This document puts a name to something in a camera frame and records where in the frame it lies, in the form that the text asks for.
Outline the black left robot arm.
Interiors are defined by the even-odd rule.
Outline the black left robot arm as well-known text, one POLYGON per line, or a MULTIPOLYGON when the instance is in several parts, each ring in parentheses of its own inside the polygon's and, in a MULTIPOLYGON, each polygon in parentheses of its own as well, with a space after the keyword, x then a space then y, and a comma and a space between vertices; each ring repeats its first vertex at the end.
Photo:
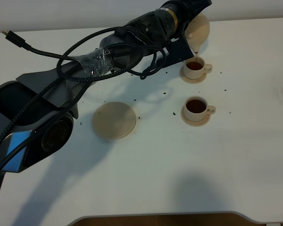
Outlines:
POLYGON ((83 38, 62 55, 35 49, 6 32, 16 46, 58 63, 0 85, 0 189, 7 172, 19 173, 65 145, 78 118, 77 102, 92 84, 125 72, 145 79, 192 57, 185 31, 211 3, 167 1, 124 26, 83 38))

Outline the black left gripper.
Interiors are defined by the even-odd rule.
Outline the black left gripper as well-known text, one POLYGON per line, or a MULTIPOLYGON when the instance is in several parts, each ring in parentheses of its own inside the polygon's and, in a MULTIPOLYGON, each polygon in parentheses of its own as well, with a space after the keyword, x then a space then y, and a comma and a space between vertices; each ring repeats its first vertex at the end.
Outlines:
POLYGON ((187 28, 188 24, 205 8, 212 4, 211 0, 173 0, 174 13, 178 26, 173 38, 178 38, 187 28))

